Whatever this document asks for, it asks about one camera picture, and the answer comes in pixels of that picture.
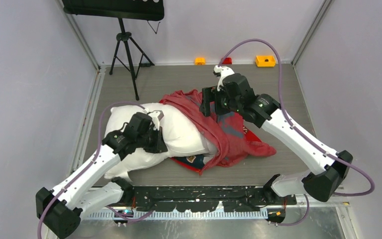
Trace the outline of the white pillow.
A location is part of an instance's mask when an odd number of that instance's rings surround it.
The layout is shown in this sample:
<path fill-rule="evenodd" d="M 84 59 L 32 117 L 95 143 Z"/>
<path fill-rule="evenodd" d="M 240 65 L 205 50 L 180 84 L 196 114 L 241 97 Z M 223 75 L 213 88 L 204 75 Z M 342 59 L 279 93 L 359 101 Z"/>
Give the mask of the white pillow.
<path fill-rule="evenodd" d="M 160 121 L 160 126 L 168 151 L 153 154 L 139 148 L 108 170 L 104 174 L 105 179 L 121 177 L 131 182 L 128 175 L 130 171 L 153 167 L 167 158 L 203 155 L 203 162 L 207 163 L 217 154 L 217 147 L 204 137 L 188 117 L 175 107 L 161 103 L 146 103 L 142 107 L 126 105 L 111 108 L 111 115 L 104 134 L 120 129 L 125 122 L 130 121 L 133 114 L 143 111 L 144 108 L 149 112 L 163 112 L 164 116 Z"/>

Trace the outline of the red patterned pillowcase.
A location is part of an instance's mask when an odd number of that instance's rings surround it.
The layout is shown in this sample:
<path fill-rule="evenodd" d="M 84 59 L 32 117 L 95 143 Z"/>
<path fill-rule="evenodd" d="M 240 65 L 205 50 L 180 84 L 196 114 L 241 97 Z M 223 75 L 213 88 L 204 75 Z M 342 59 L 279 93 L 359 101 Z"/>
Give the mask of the red patterned pillowcase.
<path fill-rule="evenodd" d="M 202 173 L 214 166 L 231 167 L 248 155 L 270 157 L 276 149 L 262 142 L 244 126 L 243 118 L 234 112 L 217 116 L 214 104 L 209 104 L 209 116 L 205 117 L 199 110 L 203 102 L 203 93 L 194 89 L 190 92 L 175 91 L 164 95 L 160 103 L 175 107 L 192 122 L 199 133 L 214 145 L 213 156 L 203 153 L 187 153 L 185 156 L 173 156 L 178 164 Z"/>

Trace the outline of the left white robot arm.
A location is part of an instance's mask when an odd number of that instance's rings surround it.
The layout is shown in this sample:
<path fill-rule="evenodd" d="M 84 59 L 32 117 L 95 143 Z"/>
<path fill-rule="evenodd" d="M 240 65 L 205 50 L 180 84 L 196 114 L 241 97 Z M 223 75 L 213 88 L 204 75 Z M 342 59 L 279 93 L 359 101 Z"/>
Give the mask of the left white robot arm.
<path fill-rule="evenodd" d="M 163 116 L 162 111 L 135 113 L 122 129 L 109 132 L 95 153 L 67 179 L 51 190 L 41 188 L 35 196 L 38 238 L 42 237 L 43 225 L 58 238 L 65 239 L 89 214 L 113 203 L 129 205 L 134 188 L 124 179 L 115 178 L 93 192 L 89 189 L 104 173 L 138 148 L 150 153 L 166 152 L 160 126 Z"/>

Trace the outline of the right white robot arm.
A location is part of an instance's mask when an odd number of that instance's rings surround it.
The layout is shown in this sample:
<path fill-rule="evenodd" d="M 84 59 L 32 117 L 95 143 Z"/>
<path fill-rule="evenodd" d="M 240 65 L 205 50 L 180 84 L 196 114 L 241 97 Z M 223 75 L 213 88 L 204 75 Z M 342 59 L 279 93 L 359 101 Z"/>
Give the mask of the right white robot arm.
<path fill-rule="evenodd" d="M 321 142 L 301 128 L 298 123 L 285 117 L 278 101 L 268 94 L 256 95 L 247 78 L 239 73 L 222 77 L 218 86 L 202 89 L 199 107 L 206 117 L 230 112 L 239 114 L 243 120 L 270 133 L 294 152 L 308 170 L 292 175 L 274 175 L 264 186 L 264 199 L 277 204 L 284 197 L 308 194 L 320 202 L 327 202 L 346 178 L 353 156 L 346 150 L 337 152 L 326 148 L 325 152 L 310 144 Z"/>

